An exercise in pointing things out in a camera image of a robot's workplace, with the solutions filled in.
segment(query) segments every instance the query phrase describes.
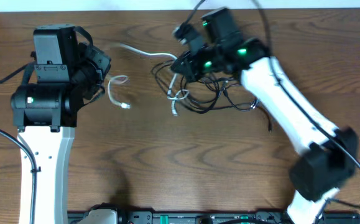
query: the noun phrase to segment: tangled black cable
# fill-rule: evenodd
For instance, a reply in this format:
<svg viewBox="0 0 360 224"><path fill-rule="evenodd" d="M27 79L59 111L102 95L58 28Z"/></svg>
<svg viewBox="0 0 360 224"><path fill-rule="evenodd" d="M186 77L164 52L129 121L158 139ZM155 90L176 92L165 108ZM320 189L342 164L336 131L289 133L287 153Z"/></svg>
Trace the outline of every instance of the tangled black cable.
<svg viewBox="0 0 360 224"><path fill-rule="evenodd" d="M168 84L167 81L165 81L161 76L159 76L160 71L162 71L164 68L171 66L173 63L173 60L167 60L164 62L160 62L157 65L155 65L152 70L150 71L151 74L154 76L159 88L167 94L168 91ZM183 76L180 81L180 90L187 90L188 82L184 81L185 77ZM205 114L209 111L213 110L223 110L228 108L235 108L239 111L250 111L253 109L259 109L261 110L264 115L268 119L268 131L272 131L272 122L269 113L261 106L258 105L258 100L254 100L251 103L238 103L235 104L229 97L228 89L232 88L234 86L239 86L239 82L237 82L233 77L230 78L216 78L213 73L211 73L208 77L203 77L199 83L204 84L204 86L207 87L210 91L215 93L214 98L210 100L198 100L193 95L188 94L188 96L184 100L177 100L177 103L179 103L181 106L183 106L185 109L198 113L198 114ZM224 95L230 105L228 106L215 106L218 99L221 95Z"/></svg>

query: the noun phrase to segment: brown wooden tabletop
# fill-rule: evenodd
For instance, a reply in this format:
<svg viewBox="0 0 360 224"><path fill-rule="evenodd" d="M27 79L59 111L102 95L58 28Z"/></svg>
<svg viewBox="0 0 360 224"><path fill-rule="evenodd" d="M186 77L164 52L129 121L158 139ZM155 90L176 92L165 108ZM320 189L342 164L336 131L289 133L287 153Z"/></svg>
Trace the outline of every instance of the brown wooden tabletop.
<svg viewBox="0 0 360 224"><path fill-rule="evenodd" d="M198 23L200 11L192 22ZM83 26L95 46L121 41L149 52L180 54L186 47L172 31L188 11L0 13L0 79L30 62L36 26ZM233 11L247 36L264 39L255 10ZM300 91L338 126L359 134L360 160L360 9L268 10L274 54ZM260 111L234 109L195 114L179 109L158 88L149 70L162 59L123 49L112 56L112 75L128 75L117 87L131 110L108 97L79 112L68 175L68 209L95 204L152 207L156 210L286 209L294 188L288 170L298 159L277 123L272 133ZM0 85L0 128L16 136L10 97L21 76ZM211 94L192 87L197 94ZM231 95L250 99L241 87ZM21 189L19 149L0 136L0 223L17 223ZM360 173L339 198L360 203ZM352 210L329 205L327 210Z"/></svg>

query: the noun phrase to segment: wooden table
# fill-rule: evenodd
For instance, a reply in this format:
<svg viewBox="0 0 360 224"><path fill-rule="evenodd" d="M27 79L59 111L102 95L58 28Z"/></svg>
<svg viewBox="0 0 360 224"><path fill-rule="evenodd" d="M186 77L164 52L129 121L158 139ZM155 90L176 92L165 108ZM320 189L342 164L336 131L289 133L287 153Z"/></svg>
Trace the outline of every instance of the wooden table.
<svg viewBox="0 0 360 224"><path fill-rule="evenodd" d="M198 12L192 22L199 23L205 12ZM246 35L264 39L257 11L233 12ZM83 26L101 48L122 41L178 55L186 48L172 31L188 13L0 13L0 78L31 61L32 32L38 25ZM360 9L281 9L267 14L274 53L291 80L327 118L353 127L360 140ZM133 108L122 110L104 97L80 111L69 166L69 210L87 210L101 202L156 210L286 209L294 192L288 170L298 156L276 123L268 133L259 111L199 115L179 110L180 116L173 117L171 102L149 73L161 60L123 49L106 52L112 56L111 74L130 77L118 94ZM0 128L12 135L16 127L10 96L20 80L18 76L0 85ZM194 89L207 97L202 87ZM239 102L250 98L241 88L231 94ZM18 221L20 171L19 149L0 137L0 223ZM360 173L338 197L360 203ZM350 208L330 205L327 210Z"/></svg>

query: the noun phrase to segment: wood grain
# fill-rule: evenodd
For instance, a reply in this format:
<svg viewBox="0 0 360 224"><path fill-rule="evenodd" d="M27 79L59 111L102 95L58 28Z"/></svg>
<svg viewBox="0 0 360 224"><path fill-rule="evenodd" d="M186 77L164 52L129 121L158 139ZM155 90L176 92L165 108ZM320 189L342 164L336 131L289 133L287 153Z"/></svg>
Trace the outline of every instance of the wood grain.
<svg viewBox="0 0 360 224"><path fill-rule="evenodd" d="M353 127L360 140L360 9L267 13L274 52L294 84L330 120ZM35 26L73 23L89 31L101 48L123 41L146 51L180 54L185 47L171 33L187 14L0 14L0 78L30 61ZM246 35L264 38L256 11L237 10L234 15ZM170 102L149 74L160 60L122 49L106 52L113 58L111 73L130 77L118 92L133 108L120 110L103 98L80 111L70 158L68 209L86 210L101 202L156 210L286 208L294 191L288 169L298 156L277 124L268 133L259 111L198 115L179 110L174 118ZM20 79L0 86L0 128L13 135L9 99ZM208 97L200 87L193 88ZM231 94L236 101L250 97L240 88ZM0 223L18 221L20 171L18 148L0 137ZM360 174L339 198L360 203ZM350 209L330 205L327 210Z"/></svg>

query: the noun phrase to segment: white wall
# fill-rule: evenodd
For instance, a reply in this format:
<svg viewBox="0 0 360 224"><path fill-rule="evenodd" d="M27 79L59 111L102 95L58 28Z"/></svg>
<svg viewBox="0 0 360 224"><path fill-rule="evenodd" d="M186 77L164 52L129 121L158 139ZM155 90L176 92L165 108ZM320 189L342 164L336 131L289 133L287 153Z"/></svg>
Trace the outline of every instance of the white wall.
<svg viewBox="0 0 360 224"><path fill-rule="evenodd" d="M199 0L0 0L0 12L192 9ZM360 7L360 0L260 0L264 8ZM254 8L250 0L206 0L200 9Z"/></svg>

